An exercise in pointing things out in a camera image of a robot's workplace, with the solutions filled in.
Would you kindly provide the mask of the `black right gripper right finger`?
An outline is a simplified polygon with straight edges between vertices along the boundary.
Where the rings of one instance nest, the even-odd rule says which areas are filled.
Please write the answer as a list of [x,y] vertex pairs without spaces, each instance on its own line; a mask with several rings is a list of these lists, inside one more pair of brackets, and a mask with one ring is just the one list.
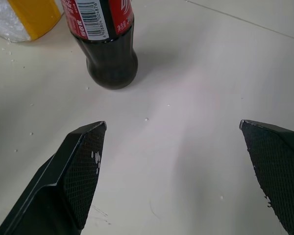
[[240,130],[268,206],[294,235],[294,131],[247,119]]

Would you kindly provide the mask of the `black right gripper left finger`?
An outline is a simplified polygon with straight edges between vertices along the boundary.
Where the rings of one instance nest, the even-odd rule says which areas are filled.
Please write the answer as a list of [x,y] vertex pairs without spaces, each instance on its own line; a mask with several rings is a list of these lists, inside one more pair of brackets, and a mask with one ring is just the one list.
[[68,133],[0,225],[0,235],[79,235],[98,183],[105,121]]

